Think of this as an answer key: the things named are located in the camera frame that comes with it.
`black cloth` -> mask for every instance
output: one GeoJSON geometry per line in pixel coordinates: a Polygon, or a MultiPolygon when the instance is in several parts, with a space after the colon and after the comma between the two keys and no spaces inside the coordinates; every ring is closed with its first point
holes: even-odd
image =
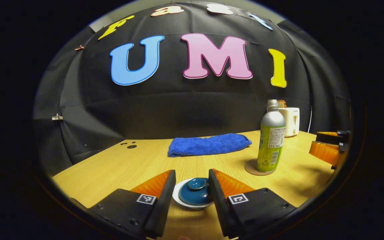
{"type": "Polygon", "coordinates": [[[61,114],[60,95],[66,73],[77,54],[75,49],[94,33],[87,26],[60,49],[45,70],[36,92],[33,112],[36,143],[39,161],[50,176],[73,165],[63,142],[61,121],[52,121],[51,117],[61,114]]]}
{"type": "Polygon", "coordinates": [[[339,125],[347,118],[348,97],[340,83],[343,79],[318,43],[287,22],[277,25],[258,16],[273,28],[271,31],[243,9],[230,7],[232,15],[212,14],[207,11],[208,3],[176,3],[173,6],[181,6],[184,12],[157,17],[151,17],[155,9],[172,5],[132,13],[134,18],[113,33],[98,40],[105,27],[92,36],[78,37],[81,41],[52,61],[38,90],[35,117],[48,119],[56,112],[64,117],[59,122],[62,139],[45,139],[50,135],[38,139],[53,148],[60,148],[63,141],[63,156],[49,159],[41,152],[42,162],[58,166],[49,167],[53,174],[124,139],[190,138],[257,130],[268,99],[283,99],[287,106],[300,108],[301,131],[308,131],[311,108],[311,132],[345,129],[339,125]],[[217,47],[227,36],[244,39],[253,77],[228,77],[229,61],[222,75],[216,76],[203,61],[209,70],[207,77],[185,78],[188,47],[180,37],[187,33],[205,34],[217,47]],[[139,84],[115,84],[111,79],[111,50],[133,43],[128,68],[137,70],[143,66],[145,55],[140,41],[154,35],[165,36],[159,45],[155,74],[139,84]],[[84,50],[74,52],[79,43],[84,50]],[[271,85],[270,48],[286,56],[286,88],[271,85]]]}

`foam letter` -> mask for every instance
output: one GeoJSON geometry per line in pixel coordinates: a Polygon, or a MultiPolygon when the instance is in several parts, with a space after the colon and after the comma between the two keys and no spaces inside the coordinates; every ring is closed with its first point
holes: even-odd
{"type": "Polygon", "coordinates": [[[287,86],[284,70],[285,55],[271,48],[269,49],[269,53],[273,57],[273,77],[271,78],[271,84],[276,87],[285,88],[287,86]]]}
{"type": "Polygon", "coordinates": [[[139,70],[130,71],[127,66],[128,51],[134,46],[127,43],[116,47],[110,53],[112,56],[111,76],[119,85],[132,85],[150,78],[156,71],[160,62],[159,43],[164,36],[157,35],[142,39],[140,44],[145,45],[145,64],[139,70]]]}
{"type": "Polygon", "coordinates": [[[253,73],[248,68],[245,56],[245,40],[235,37],[226,37],[217,48],[206,35],[201,33],[188,33],[181,36],[188,44],[189,67],[183,71],[183,76],[190,79],[204,78],[208,70],[202,65],[202,57],[207,61],[216,76],[220,76],[229,58],[230,67],[227,75],[236,79],[250,79],[253,73]]]}
{"type": "Polygon", "coordinates": [[[124,18],[124,19],[119,20],[116,23],[112,24],[111,26],[108,27],[108,29],[106,29],[106,32],[103,35],[101,35],[98,40],[106,37],[107,35],[109,35],[111,33],[113,33],[117,27],[122,26],[128,19],[131,19],[131,18],[134,18],[134,15],[131,15],[128,18],[124,18]]]}
{"type": "Polygon", "coordinates": [[[207,4],[207,10],[214,13],[223,13],[228,15],[233,14],[233,12],[230,11],[230,8],[228,6],[221,4],[207,4]]]}
{"type": "Polygon", "coordinates": [[[161,16],[169,13],[179,13],[183,11],[184,10],[180,6],[169,6],[155,10],[155,12],[151,14],[151,17],[161,16]]]}
{"type": "Polygon", "coordinates": [[[268,26],[268,24],[266,24],[266,22],[262,19],[260,19],[259,17],[257,17],[256,15],[253,15],[249,12],[247,12],[248,15],[250,15],[251,17],[253,17],[254,19],[256,19],[260,24],[262,24],[263,26],[267,27],[268,29],[270,29],[271,31],[273,30],[270,26],[268,26]]]}

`wooden table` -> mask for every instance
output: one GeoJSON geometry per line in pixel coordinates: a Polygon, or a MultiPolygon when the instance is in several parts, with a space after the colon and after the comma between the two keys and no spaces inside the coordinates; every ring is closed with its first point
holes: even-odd
{"type": "MultiPolygon", "coordinates": [[[[176,170],[177,183],[194,177],[208,177],[215,168],[254,189],[268,187],[298,207],[324,189],[331,165],[309,154],[316,135],[299,132],[285,138],[280,163],[267,176],[251,175],[245,163],[257,158],[260,131],[243,132],[252,141],[249,147],[226,154],[169,158],[172,139],[124,140],[73,165],[53,177],[66,195],[90,208],[117,188],[130,190],[142,182],[170,169],[176,170]]],[[[185,208],[172,199],[161,239],[176,240],[188,236],[191,240],[224,238],[215,205],[197,211],[185,208]]]]}

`orange soft finger pad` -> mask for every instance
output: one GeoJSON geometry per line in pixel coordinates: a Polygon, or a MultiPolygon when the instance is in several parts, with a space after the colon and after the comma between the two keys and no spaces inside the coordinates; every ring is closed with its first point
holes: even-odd
{"type": "Polygon", "coordinates": [[[339,159],[339,146],[312,141],[309,153],[335,166],[337,159],[339,159]]]}
{"type": "Polygon", "coordinates": [[[325,134],[325,135],[338,136],[337,132],[317,132],[317,133],[325,134]]]}
{"type": "Polygon", "coordinates": [[[130,191],[145,195],[156,196],[158,199],[163,191],[165,182],[170,175],[171,170],[168,170],[160,175],[154,176],[148,181],[143,182],[137,187],[131,189],[130,191]]]}
{"type": "Polygon", "coordinates": [[[213,169],[213,171],[217,177],[225,199],[227,199],[228,196],[254,191],[250,186],[236,180],[226,173],[222,173],[216,169],[213,169]]]}

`blue letter u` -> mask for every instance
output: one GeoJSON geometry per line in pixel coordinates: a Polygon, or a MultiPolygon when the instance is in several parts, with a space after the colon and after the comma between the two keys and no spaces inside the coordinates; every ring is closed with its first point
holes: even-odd
{"type": "Polygon", "coordinates": [[[143,82],[150,78],[156,71],[160,62],[160,41],[164,36],[157,35],[142,39],[140,44],[145,45],[145,64],[139,70],[128,70],[128,51],[134,46],[127,43],[111,51],[112,56],[111,76],[119,85],[127,86],[143,82]]]}

